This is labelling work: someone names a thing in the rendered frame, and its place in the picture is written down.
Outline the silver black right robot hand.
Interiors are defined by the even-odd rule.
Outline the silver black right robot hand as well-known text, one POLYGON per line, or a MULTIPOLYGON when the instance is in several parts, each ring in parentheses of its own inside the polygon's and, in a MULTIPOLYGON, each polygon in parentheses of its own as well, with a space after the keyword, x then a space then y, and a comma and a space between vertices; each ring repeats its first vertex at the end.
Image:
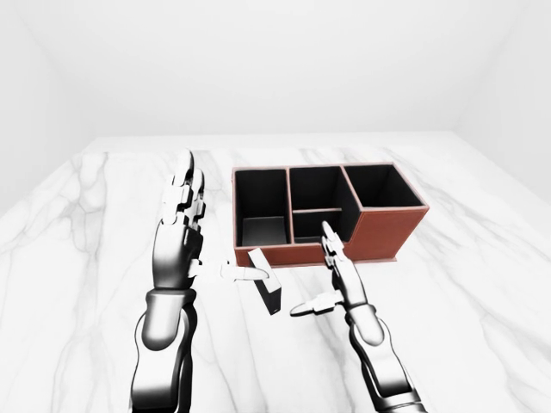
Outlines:
POLYGON ((332 311, 336 305, 342 305, 346 311, 366 305, 367 295, 354 263, 344 254, 344 244, 339 235, 327 221, 322 222, 321 245, 325 264, 332 273, 333 292, 321 293, 290 311, 291 317, 306 314, 321 314, 332 311))

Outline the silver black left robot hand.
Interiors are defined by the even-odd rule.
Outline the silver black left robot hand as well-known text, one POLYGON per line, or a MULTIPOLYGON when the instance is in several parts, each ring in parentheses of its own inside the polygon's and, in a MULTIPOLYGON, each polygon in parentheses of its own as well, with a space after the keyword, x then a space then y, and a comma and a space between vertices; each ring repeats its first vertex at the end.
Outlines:
POLYGON ((153 283, 157 289, 187 289, 193 279, 218 275, 226 280, 266 280, 267 272, 238 267, 229 262, 204 262, 200 220, 204 218, 205 178, 186 149, 177 159, 176 171, 164 190, 162 216, 152 252, 153 283))

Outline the red-brown desk caddy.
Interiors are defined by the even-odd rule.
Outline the red-brown desk caddy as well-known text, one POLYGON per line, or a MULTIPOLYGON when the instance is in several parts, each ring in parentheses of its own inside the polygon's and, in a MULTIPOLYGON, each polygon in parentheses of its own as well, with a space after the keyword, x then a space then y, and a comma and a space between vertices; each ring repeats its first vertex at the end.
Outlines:
POLYGON ((236 168, 232 192, 242 266, 255 248, 273 267, 323 263, 324 222, 352 261, 392 261, 430 209, 394 163, 236 168))

